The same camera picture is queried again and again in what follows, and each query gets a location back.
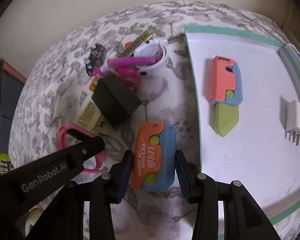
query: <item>white tray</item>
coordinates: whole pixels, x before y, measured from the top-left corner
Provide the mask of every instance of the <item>white tray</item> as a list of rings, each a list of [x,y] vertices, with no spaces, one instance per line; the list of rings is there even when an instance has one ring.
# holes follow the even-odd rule
[[[201,171],[240,180],[273,224],[300,207],[300,144],[285,132],[287,103],[300,102],[300,57],[291,44],[229,28],[186,26],[200,124]],[[224,138],[213,130],[211,60],[234,59],[242,77],[239,123]],[[223,233],[219,203],[219,232]]]

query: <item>pink strap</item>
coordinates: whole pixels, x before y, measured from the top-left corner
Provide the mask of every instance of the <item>pink strap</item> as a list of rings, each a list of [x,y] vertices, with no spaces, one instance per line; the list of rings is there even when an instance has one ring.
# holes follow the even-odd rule
[[[95,137],[96,135],[81,128],[80,126],[74,124],[74,123],[68,123],[68,124],[64,124],[64,125],[61,125],[60,129],[59,129],[59,135],[58,135],[58,138],[57,138],[57,150],[60,151],[64,148],[67,147],[66,145],[66,135],[67,135],[67,131],[69,129],[75,129],[91,138]],[[87,168],[84,168],[82,173],[84,174],[91,174],[91,173],[98,173],[98,172],[101,172],[102,170],[100,170],[101,166],[102,166],[102,163],[105,159],[105,154],[104,152],[100,152],[98,153],[97,155],[94,156],[95,157],[95,160],[96,160],[96,167],[94,169],[87,169]]]

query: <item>toy knife with green blade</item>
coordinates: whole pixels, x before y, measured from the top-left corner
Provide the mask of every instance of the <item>toy knife with green blade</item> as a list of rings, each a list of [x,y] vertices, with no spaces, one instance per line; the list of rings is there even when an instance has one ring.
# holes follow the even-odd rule
[[[226,136],[239,122],[242,82],[238,64],[230,58],[216,56],[212,60],[210,103],[216,107],[217,134]]]

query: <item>leaf pattern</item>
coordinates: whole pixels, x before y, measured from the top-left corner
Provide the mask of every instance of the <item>leaf pattern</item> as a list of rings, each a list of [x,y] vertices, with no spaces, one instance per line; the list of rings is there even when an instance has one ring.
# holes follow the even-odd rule
[[[56,149],[58,129],[72,122],[87,96],[91,95],[84,58],[90,46],[100,43],[107,56],[123,51],[123,45],[143,30],[168,39],[169,63],[156,77],[142,77],[136,92],[142,100],[128,122],[103,136],[106,160],[103,172],[132,149],[141,123],[163,120],[175,125],[177,148],[187,149],[188,161],[199,164],[199,131],[192,72],[185,48],[185,25],[213,25],[248,30],[288,42],[270,19],[223,4],[201,1],[167,1],[114,12],[71,32],[51,46],[38,59],[19,98],[9,140],[9,155],[15,167],[51,154]],[[92,177],[79,175],[80,183]],[[56,193],[38,206],[46,208]],[[190,239],[191,227],[184,217],[195,207],[185,203],[179,187],[166,192],[146,193],[128,186],[125,201],[113,209],[114,231],[122,239]],[[88,212],[84,218],[84,237],[89,239]],[[300,209],[275,225],[281,239],[295,239],[300,231]]]

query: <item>power adapter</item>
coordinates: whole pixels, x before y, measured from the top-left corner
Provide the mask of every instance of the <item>power adapter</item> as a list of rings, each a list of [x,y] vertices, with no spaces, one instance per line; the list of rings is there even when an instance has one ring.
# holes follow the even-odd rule
[[[286,131],[292,135],[292,142],[299,145],[300,140],[300,103],[292,101],[287,107]]]

